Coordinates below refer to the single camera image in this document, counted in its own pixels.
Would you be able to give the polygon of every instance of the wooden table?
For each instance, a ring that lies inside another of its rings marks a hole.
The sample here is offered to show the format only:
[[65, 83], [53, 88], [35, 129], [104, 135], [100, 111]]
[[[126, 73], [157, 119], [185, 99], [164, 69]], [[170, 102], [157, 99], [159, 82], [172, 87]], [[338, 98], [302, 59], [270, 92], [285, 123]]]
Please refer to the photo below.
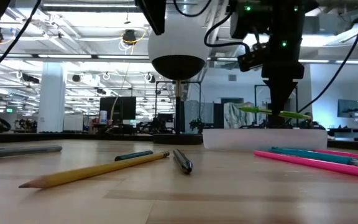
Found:
[[[202, 146], [44, 141], [62, 153], [0, 159], [0, 223], [358, 224], [358, 177]], [[18, 189], [38, 175], [113, 162], [120, 154], [182, 149], [190, 176], [161, 159], [47, 190]]]

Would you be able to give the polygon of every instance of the white spherical camera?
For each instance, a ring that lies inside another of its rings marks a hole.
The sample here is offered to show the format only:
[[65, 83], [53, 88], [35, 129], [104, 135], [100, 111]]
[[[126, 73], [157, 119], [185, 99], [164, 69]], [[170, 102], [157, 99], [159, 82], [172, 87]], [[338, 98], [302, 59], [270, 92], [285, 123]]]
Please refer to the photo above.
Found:
[[165, 20], [165, 32], [149, 39], [154, 69], [172, 80], [186, 80], [201, 71], [209, 54], [204, 44], [206, 29], [196, 21], [178, 16]]

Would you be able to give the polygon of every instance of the yellow pencil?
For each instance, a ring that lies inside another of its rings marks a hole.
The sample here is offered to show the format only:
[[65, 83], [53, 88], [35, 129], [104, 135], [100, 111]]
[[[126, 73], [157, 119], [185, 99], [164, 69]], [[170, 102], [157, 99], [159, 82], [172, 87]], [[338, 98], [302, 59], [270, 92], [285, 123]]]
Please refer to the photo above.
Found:
[[38, 179], [32, 180], [19, 186], [19, 188], [39, 188], [45, 189], [48, 187], [54, 187], [61, 184], [66, 184], [76, 180], [93, 177], [107, 172], [123, 169], [130, 166], [136, 166], [145, 162], [162, 159], [169, 156], [169, 152], [160, 152], [148, 156], [136, 157], [133, 159], [126, 159], [123, 161], [113, 162], [112, 164], [104, 164], [93, 167], [85, 167], [82, 169], [69, 170], [64, 172], [58, 172], [56, 174], [43, 175]]

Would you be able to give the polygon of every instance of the white container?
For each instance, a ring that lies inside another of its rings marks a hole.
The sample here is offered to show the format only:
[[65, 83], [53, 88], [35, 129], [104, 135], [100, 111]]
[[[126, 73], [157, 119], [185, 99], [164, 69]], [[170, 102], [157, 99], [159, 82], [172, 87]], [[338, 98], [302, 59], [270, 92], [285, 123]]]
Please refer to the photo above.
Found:
[[107, 124], [107, 111], [100, 111], [99, 124]]
[[204, 129], [204, 147], [253, 151], [271, 147], [326, 149], [327, 132], [319, 129]]

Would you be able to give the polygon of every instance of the pink pencil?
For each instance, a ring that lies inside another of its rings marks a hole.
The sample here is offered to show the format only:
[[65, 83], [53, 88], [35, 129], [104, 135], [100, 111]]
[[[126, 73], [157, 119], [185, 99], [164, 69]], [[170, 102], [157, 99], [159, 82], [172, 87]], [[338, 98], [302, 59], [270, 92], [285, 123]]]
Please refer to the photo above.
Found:
[[350, 152], [339, 152], [339, 151], [332, 151], [332, 150], [325, 150], [325, 149], [315, 149], [314, 152], [321, 152], [326, 154], [338, 155], [338, 156], [347, 156], [352, 158], [358, 159], [358, 154], [350, 153]]
[[310, 166], [320, 169], [331, 170], [335, 172], [341, 172], [343, 174], [350, 174], [358, 176], [358, 167], [357, 166], [350, 166], [345, 164], [337, 164], [334, 162], [326, 162], [326, 161], [319, 161], [315, 159], [306, 159], [301, 157], [295, 156], [285, 156], [281, 154], [271, 153], [271, 152], [264, 152], [264, 151], [254, 151], [256, 156], [262, 156], [269, 159], [276, 159], [285, 162], [292, 162], [295, 164], [300, 164], [304, 166]]

